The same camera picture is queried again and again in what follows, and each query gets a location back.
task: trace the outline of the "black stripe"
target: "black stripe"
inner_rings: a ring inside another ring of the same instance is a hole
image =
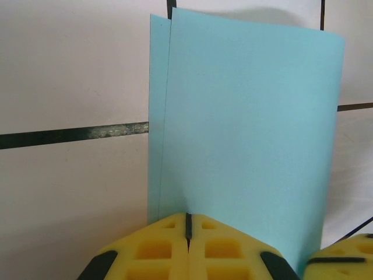
[[[320,30],[324,30],[325,22],[325,0],[321,0]]]
[[[325,258],[312,258],[307,261],[309,264],[345,264],[345,263],[364,263],[365,258],[357,257],[325,257]]]
[[[118,253],[108,251],[95,256],[77,280],[104,280]]]
[[[173,18],[173,8],[176,8],[176,0],[167,0],[167,17]]]
[[[148,122],[102,125],[0,135],[0,149],[82,141],[149,132]]]
[[[338,112],[373,108],[373,103],[339,105]]]
[[[185,215],[185,238],[186,242],[188,243],[188,251],[189,251],[189,246],[191,244],[191,239],[192,239],[192,215],[189,213],[186,213]]]
[[[261,252],[261,258],[273,280],[299,280],[289,263],[271,252]]]

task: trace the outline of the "white tile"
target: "white tile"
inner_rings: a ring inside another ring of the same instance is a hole
[[[323,246],[373,216],[373,109],[338,113],[327,209]]]
[[[320,28],[320,0],[181,0],[178,6],[233,19]]]
[[[325,1],[325,30],[346,39],[340,104],[373,102],[373,2]]]
[[[0,279],[76,279],[146,225],[147,134],[0,150]]]
[[[166,0],[0,1],[0,134],[147,121]]]

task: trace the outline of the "paper sheet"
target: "paper sheet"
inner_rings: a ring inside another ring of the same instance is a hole
[[[211,216],[300,272],[320,246],[343,51],[327,32],[174,10],[159,218]]]
[[[163,153],[164,109],[166,106],[168,51],[171,21],[159,16],[150,18],[150,79],[149,79],[149,223],[159,218],[159,195]]]

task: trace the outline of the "yellow foam holder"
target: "yellow foam holder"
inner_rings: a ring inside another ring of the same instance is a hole
[[[373,234],[339,241],[309,258],[304,280],[335,279],[373,279]]]
[[[78,280],[293,280],[274,248],[204,215],[176,214],[104,247]]]

